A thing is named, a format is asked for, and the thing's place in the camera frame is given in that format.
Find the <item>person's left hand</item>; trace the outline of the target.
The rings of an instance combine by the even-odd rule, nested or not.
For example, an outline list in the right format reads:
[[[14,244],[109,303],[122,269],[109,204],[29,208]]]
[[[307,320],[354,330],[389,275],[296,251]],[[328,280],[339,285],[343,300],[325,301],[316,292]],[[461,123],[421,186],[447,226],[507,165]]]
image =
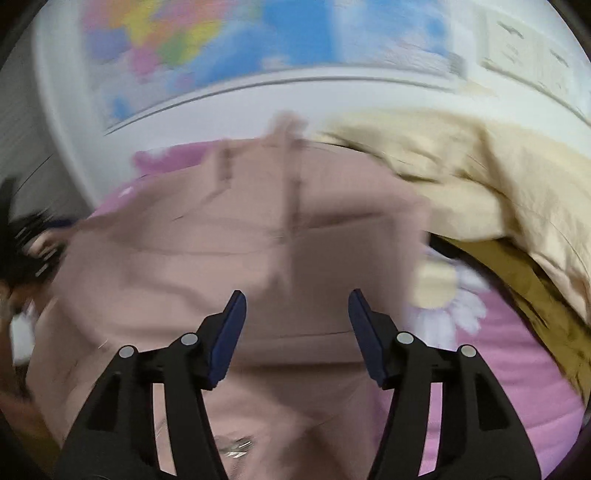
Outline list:
[[[47,283],[10,286],[1,281],[1,412],[15,423],[41,419],[25,394],[24,364],[34,343],[34,322],[48,302]]]

